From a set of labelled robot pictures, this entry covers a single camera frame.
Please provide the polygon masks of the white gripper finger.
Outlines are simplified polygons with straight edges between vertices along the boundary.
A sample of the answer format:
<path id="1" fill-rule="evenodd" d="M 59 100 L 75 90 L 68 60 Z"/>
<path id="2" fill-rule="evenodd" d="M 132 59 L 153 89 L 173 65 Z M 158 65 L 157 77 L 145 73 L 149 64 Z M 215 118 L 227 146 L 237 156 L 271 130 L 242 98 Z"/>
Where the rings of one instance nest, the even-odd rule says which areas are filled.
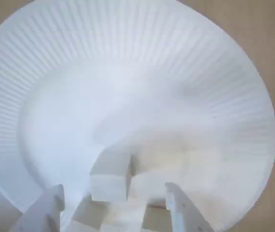
<path id="1" fill-rule="evenodd" d="M 166 208 L 174 232 L 212 232 L 213 228 L 187 194 L 175 183 L 165 183 Z"/>
<path id="2" fill-rule="evenodd" d="M 13 232 L 59 232 L 64 210 L 64 188 L 56 185 L 46 190 L 11 228 Z"/>

